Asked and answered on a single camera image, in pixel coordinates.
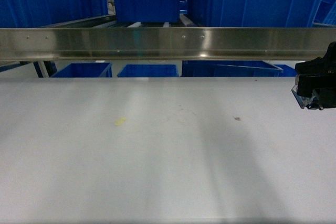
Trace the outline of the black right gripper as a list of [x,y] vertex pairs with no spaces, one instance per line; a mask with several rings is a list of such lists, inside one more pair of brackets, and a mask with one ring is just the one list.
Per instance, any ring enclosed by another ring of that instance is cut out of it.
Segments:
[[318,89],[320,103],[324,108],[335,107],[335,42],[331,42],[323,57],[300,62],[295,65],[298,74],[321,78]]

